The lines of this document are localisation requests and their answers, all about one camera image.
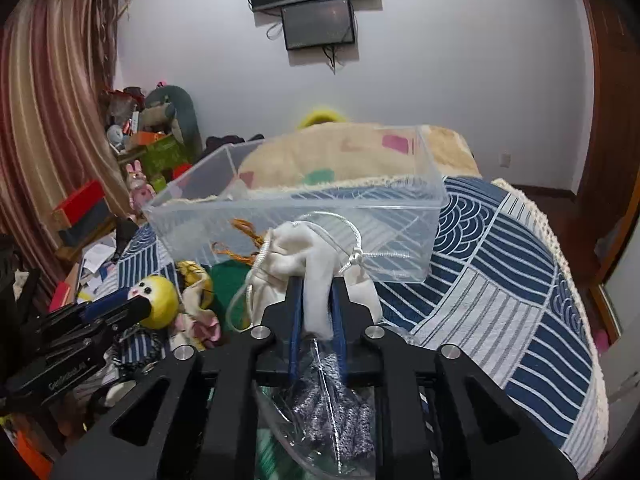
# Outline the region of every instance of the beige blanket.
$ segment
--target beige blanket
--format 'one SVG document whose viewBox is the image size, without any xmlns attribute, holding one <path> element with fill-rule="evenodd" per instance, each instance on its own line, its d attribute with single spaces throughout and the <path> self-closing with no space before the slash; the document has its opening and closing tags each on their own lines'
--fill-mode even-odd
<svg viewBox="0 0 640 480">
<path fill-rule="evenodd" d="M 316 124 L 269 139 L 245 158 L 238 173 L 251 189 L 424 174 L 423 143 L 440 173 L 481 177 L 465 139 L 453 130 L 355 123 Z"/>
</svg>

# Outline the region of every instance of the wooden door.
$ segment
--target wooden door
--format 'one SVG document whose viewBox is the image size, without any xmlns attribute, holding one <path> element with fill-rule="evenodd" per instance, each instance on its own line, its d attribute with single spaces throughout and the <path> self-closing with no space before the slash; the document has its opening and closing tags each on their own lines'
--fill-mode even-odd
<svg viewBox="0 0 640 480">
<path fill-rule="evenodd" d="M 578 190 L 595 238 L 626 214 L 640 168 L 640 50 L 608 0 L 584 0 L 594 55 L 593 125 Z"/>
</svg>

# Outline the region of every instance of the white wall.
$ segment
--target white wall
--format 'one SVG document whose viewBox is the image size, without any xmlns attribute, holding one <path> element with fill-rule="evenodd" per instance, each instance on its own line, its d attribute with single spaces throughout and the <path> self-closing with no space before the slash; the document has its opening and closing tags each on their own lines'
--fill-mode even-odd
<svg viewBox="0 0 640 480">
<path fill-rule="evenodd" d="M 322 52 L 268 40 L 272 19 L 246 0 L 133 0 L 118 32 L 121 83 L 182 86 L 203 136 L 273 136 L 322 105 L 353 121 L 453 128 L 488 179 L 572 186 L 588 78 L 577 0 L 354 6 L 358 47 L 338 54 L 334 76 Z"/>
</svg>

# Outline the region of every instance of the yellow doll head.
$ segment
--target yellow doll head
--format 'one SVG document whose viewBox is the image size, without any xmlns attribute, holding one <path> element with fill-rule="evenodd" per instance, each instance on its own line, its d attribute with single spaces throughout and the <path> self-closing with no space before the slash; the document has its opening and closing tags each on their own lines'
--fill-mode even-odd
<svg viewBox="0 0 640 480">
<path fill-rule="evenodd" d="M 151 314 L 140 324 L 153 330 L 164 328 L 178 314 L 178 293 L 174 284 L 162 276 L 147 276 L 129 289 L 129 299 L 144 296 L 151 303 Z"/>
</svg>

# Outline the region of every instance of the yellow plush toy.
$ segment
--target yellow plush toy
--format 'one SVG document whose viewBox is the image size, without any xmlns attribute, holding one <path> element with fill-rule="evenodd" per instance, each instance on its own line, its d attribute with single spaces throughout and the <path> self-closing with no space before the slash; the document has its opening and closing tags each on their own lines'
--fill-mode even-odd
<svg viewBox="0 0 640 480">
<path fill-rule="evenodd" d="M 162 276 L 147 276 L 129 289 L 129 299 L 144 296 L 151 302 L 151 314 L 140 324 L 153 330 L 164 328 L 178 314 L 180 300 L 174 284 Z"/>
<path fill-rule="evenodd" d="M 202 281 L 200 308 L 207 308 L 211 304 L 211 301 L 213 301 L 213 281 L 207 271 L 196 262 L 190 262 L 189 260 L 176 262 L 175 266 L 178 267 L 181 275 L 184 276 L 185 286 L 195 285 Z"/>
</svg>

